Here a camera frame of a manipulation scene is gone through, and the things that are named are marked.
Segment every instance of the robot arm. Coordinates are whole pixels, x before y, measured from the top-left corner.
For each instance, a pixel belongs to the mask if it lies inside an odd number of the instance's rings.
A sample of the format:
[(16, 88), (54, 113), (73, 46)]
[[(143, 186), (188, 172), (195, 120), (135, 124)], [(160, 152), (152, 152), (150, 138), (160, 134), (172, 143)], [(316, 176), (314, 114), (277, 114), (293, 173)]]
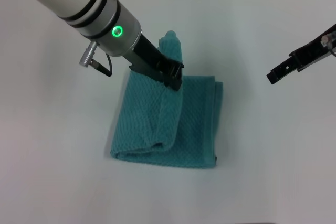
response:
[(271, 84), (274, 84), (294, 70), (301, 72), (305, 68), (329, 55), (336, 56), (333, 51), (335, 47), (336, 25), (329, 28), (312, 42), (290, 53), (290, 57), (277, 67), (273, 68), (267, 75), (267, 78)]
[(118, 0), (38, 0), (90, 40), (80, 64), (111, 76), (93, 59), (100, 47), (107, 55), (123, 56), (130, 69), (178, 90), (182, 63), (161, 54), (142, 34), (139, 21)]

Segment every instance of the cable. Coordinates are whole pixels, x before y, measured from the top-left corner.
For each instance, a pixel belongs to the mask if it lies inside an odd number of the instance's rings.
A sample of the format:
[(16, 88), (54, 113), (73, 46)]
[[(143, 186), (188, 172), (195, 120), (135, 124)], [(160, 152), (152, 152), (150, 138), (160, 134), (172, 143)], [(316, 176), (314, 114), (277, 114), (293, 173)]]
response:
[(334, 55), (336, 57), (336, 54), (334, 53), (333, 50), (329, 49), (328, 51), (329, 51), (329, 53), (331, 53), (332, 55)]
[(107, 60), (109, 61), (109, 66), (110, 66), (110, 70), (108, 70), (106, 67), (104, 67), (102, 64), (100, 64), (99, 62), (97, 62), (96, 60), (93, 60), (91, 61), (90, 65), (98, 70), (99, 72), (105, 74), (106, 76), (108, 77), (111, 77), (112, 76), (112, 62), (111, 62), (111, 58), (108, 54), (106, 54), (107, 56)]
[(109, 66), (110, 66), (110, 71), (109, 71), (109, 77), (112, 75), (112, 62), (111, 62), (111, 57), (106, 54), (107, 60), (109, 61)]

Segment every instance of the teal towel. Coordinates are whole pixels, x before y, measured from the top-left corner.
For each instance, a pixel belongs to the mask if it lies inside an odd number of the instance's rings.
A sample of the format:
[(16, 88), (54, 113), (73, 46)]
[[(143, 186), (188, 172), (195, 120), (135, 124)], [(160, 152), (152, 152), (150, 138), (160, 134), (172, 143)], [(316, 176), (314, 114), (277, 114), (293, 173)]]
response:
[[(182, 61), (175, 32), (159, 40), (159, 50)], [(179, 91), (131, 71), (111, 156), (130, 162), (187, 168), (216, 165), (214, 138), (223, 84), (214, 77), (184, 76)]]

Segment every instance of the green led light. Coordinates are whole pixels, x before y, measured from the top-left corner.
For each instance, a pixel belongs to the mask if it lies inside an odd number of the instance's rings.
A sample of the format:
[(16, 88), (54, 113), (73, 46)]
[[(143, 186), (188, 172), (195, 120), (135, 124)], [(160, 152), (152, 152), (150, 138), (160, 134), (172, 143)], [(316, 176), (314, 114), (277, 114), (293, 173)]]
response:
[(121, 26), (115, 26), (112, 29), (112, 35), (114, 37), (120, 37), (122, 35), (122, 27)]

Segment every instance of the white table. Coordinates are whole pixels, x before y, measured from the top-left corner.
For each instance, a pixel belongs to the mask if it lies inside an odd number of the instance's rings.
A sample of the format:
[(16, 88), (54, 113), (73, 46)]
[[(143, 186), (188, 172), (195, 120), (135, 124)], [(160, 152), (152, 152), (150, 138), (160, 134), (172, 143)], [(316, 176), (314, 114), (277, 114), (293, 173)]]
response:
[(335, 223), (336, 59), (274, 86), (266, 74), (336, 23), (336, 1), (121, 2), (155, 45), (176, 31), (185, 74), (224, 83), (218, 166), (111, 159), (128, 63), (85, 69), (74, 29), (35, 0), (0, 0), (1, 223)]

